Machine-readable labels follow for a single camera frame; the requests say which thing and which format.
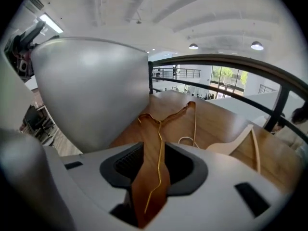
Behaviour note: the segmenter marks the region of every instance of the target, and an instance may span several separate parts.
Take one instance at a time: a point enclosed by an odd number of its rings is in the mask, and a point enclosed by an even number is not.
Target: tree
[[[232,77],[233,72],[229,67],[222,67],[221,75],[225,77]]]
[[[219,78],[219,75],[220,75],[220,67],[213,66],[213,77],[214,78]]]
[[[243,71],[242,75],[241,75],[241,82],[242,82],[243,86],[246,84],[247,76],[248,76],[248,72]]]

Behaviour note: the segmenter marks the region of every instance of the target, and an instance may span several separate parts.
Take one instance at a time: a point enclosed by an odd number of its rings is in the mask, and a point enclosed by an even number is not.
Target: black handrail
[[[255,101],[252,101],[246,97],[238,95],[236,93],[228,92],[226,90],[222,90],[216,87],[194,83],[190,81],[184,81],[179,79],[169,79],[169,78],[160,78],[160,77],[150,77],[149,78],[149,85],[150,85],[150,93],[153,93],[153,88],[151,88],[152,80],[159,79],[159,80],[166,80],[171,82],[177,82],[181,84],[191,85],[195,87],[200,87],[203,89],[213,90],[216,92],[221,92],[223,94],[227,94],[233,98],[236,98],[242,102],[245,102],[267,114],[270,115],[270,119],[267,121],[264,129],[267,131],[272,131],[273,127],[275,126],[276,122],[279,120],[283,124],[285,124],[289,129],[291,129],[294,133],[296,133],[300,138],[302,138],[308,144],[308,137],[294,124],[284,119],[281,114],[283,108],[285,107],[287,98],[289,96],[289,92],[293,91],[298,96],[300,96],[304,101],[308,101],[308,85],[300,80],[299,78],[295,77],[294,75],[282,70],[278,67],[273,65],[251,59],[242,56],[232,56],[232,55],[218,55],[218,54],[201,54],[201,55],[188,55],[188,56],[179,56],[179,57],[172,57],[163,60],[158,60],[155,62],[151,62],[153,67],[164,66],[164,65],[176,65],[176,64],[193,64],[193,65],[217,65],[217,66],[226,66],[241,69],[250,73],[257,74],[259,76],[271,79],[278,84],[281,85],[275,108],[271,110]]]
[[[173,67],[164,67],[164,68],[161,68],[160,70],[162,71],[163,69],[173,69],[173,70],[177,70],[177,71],[180,71],[180,70],[195,70],[195,71],[201,71],[200,69],[192,69],[192,68],[173,68]]]
[[[156,89],[156,88],[153,88],[153,90],[157,91],[157,92],[161,92],[162,90],[160,89]]]
[[[153,62],[153,67],[176,64],[214,65],[241,69],[268,78],[287,87],[305,101],[308,100],[308,85],[304,81],[281,68],[252,58],[222,54],[187,55],[155,61]]]

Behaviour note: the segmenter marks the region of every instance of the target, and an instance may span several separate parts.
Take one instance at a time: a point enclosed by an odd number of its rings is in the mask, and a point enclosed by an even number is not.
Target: metal railing
[[[188,79],[188,78],[200,78],[200,70],[199,69],[189,69],[189,68],[153,68],[152,77],[161,77],[168,79]]]
[[[277,90],[274,90],[273,88],[260,84],[259,93],[267,93],[267,92],[273,92],[273,91],[277,91]]]
[[[156,77],[152,76],[152,72],[154,67],[166,66],[166,65],[205,65],[205,67],[210,67],[212,65],[215,66],[225,66],[231,68],[241,69],[267,79],[270,79],[281,85],[276,103],[274,105],[274,109],[271,110],[253,100],[250,100],[244,96],[240,96],[236,93],[232,93],[226,90],[222,90],[216,87],[189,82],[181,79],[174,78],[165,78],[165,77]],[[308,137],[298,129],[294,124],[286,120],[283,116],[281,116],[283,108],[287,102],[289,92],[293,91],[298,96],[300,96],[304,101],[308,101],[308,85],[295,77],[294,75],[282,70],[273,65],[267,64],[265,62],[261,62],[255,59],[241,57],[241,56],[232,56],[232,55],[218,55],[218,54],[201,54],[201,55],[188,55],[188,56],[179,56],[172,57],[163,60],[158,60],[155,62],[149,62],[149,87],[150,94],[153,94],[153,90],[160,91],[157,89],[153,89],[153,79],[155,80],[167,80],[176,83],[191,85],[195,87],[200,87],[216,92],[221,92],[223,94],[229,95],[235,99],[238,99],[244,103],[247,103],[267,114],[270,115],[270,118],[267,120],[264,129],[267,131],[272,131],[275,124],[280,121],[284,125],[286,125],[289,129],[291,129],[294,133],[296,133],[300,138],[302,138],[305,143],[308,144]]]

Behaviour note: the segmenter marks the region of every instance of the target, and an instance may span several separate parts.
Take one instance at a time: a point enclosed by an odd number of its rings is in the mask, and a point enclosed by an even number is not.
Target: ceiling
[[[296,24],[279,0],[40,2],[41,10],[31,10],[34,17],[47,13],[64,30],[63,36],[114,40],[150,51],[150,55],[160,51],[179,55],[222,52],[274,63],[304,45]],[[22,20],[18,23],[15,27],[20,28]],[[50,28],[46,37],[52,34],[55,32]],[[253,41],[261,42],[264,50],[251,49]],[[199,49],[189,50],[191,43],[198,44]]]

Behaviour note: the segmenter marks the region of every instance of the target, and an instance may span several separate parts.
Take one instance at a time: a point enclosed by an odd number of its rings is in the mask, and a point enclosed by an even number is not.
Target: ceiling light
[[[46,14],[43,14],[39,17],[42,21],[46,22],[57,33],[63,33],[63,30]]]
[[[260,42],[258,42],[258,41],[253,42],[251,44],[251,48],[256,50],[256,51],[261,51],[261,50],[264,49],[263,45]]]
[[[199,47],[198,47],[198,45],[196,45],[196,44],[191,44],[190,46],[189,46],[189,49],[191,49],[191,50],[196,50],[196,49],[198,49]]]

